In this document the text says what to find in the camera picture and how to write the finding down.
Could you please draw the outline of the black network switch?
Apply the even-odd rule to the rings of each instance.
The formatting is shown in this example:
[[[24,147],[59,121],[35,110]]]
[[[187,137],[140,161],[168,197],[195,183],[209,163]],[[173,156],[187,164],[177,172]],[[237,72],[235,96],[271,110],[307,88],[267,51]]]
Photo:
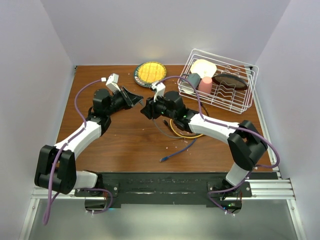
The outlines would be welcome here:
[[[124,109],[128,110],[143,102],[144,97],[128,91],[124,86],[121,87],[121,95],[124,99]]]

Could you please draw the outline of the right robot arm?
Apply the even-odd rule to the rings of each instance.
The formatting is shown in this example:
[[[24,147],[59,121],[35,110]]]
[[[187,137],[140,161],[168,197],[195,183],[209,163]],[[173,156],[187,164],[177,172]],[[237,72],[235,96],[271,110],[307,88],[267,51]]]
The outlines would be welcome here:
[[[228,144],[234,163],[217,191],[230,197],[241,190],[243,180],[268,149],[252,122],[226,122],[201,115],[199,111],[186,107],[176,91],[169,91],[156,99],[149,97],[140,112],[149,120],[167,117],[179,130]]]

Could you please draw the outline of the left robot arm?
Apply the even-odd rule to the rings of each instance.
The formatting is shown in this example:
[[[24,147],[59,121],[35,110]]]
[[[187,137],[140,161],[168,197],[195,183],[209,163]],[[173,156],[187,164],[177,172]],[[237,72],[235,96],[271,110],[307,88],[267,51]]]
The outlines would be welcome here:
[[[77,171],[76,160],[107,131],[112,114],[129,110],[142,101],[141,95],[133,94],[125,87],[113,93],[105,88],[96,90],[84,123],[63,141],[40,149],[35,185],[65,195],[71,190],[86,189],[92,196],[99,196],[104,190],[101,177],[91,171]]]

